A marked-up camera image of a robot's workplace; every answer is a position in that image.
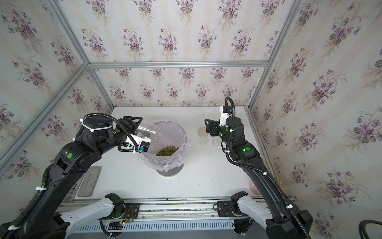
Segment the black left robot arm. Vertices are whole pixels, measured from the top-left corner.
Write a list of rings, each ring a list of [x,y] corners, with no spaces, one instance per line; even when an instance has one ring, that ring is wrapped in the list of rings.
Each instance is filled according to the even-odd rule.
[[[140,150],[134,139],[142,117],[124,116],[116,119],[102,113],[90,113],[81,120],[82,126],[73,142],[59,151],[43,173],[41,186],[23,212],[12,222],[1,225],[2,239],[63,239],[72,223],[65,222],[56,212],[75,183],[114,147],[121,148],[127,139],[132,152]]]

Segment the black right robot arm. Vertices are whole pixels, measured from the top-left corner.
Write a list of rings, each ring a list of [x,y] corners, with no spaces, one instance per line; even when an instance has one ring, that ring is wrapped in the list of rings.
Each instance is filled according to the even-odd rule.
[[[231,197],[235,214],[245,214],[262,226],[270,239],[309,239],[313,218],[284,193],[253,144],[245,138],[240,118],[229,117],[224,125],[205,119],[206,132],[222,140],[227,160],[243,169],[260,191],[266,206],[253,201],[242,191]]]

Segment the clear jar with mung beans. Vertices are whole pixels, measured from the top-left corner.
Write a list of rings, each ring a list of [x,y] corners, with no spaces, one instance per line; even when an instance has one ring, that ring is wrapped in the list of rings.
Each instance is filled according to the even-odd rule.
[[[212,137],[211,145],[214,147],[219,147],[221,144],[221,139],[219,137]]]

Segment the beige jar lid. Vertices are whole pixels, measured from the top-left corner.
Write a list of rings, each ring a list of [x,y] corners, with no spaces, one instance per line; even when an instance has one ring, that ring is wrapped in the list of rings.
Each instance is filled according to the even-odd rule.
[[[208,133],[207,133],[207,130],[206,130],[206,127],[202,126],[198,129],[198,135],[200,137],[208,137]]]

